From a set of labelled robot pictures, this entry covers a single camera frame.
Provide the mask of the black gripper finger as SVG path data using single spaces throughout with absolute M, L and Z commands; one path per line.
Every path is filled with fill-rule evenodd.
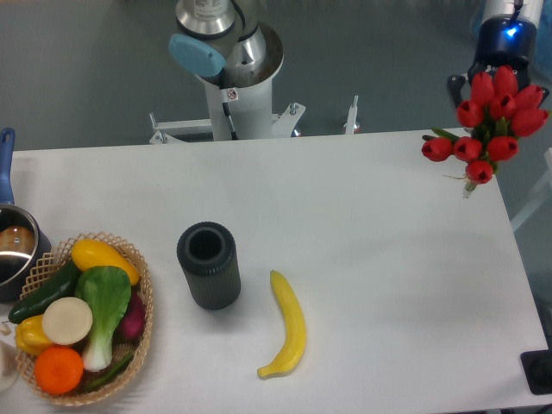
M 467 74 L 453 74 L 447 78 L 447 90 L 455 108 L 458 108 L 464 101 L 462 90 L 468 85 Z

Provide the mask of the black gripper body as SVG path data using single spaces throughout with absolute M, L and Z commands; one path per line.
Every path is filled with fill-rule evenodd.
M 536 26 L 529 21 L 511 21 L 507 16 L 495 16 L 482 23 L 474 55 L 467 71 L 468 83 L 480 72 L 509 66 L 519 86 L 528 86 L 530 57 L 536 41 Z

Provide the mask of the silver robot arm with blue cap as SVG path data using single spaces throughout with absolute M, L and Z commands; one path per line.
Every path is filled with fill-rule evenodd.
M 221 88 L 245 88 L 273 78 L 284 51 L 260 20 L 259 1 L 178 1 L 179 32 L 168 42 L 186 71 Z

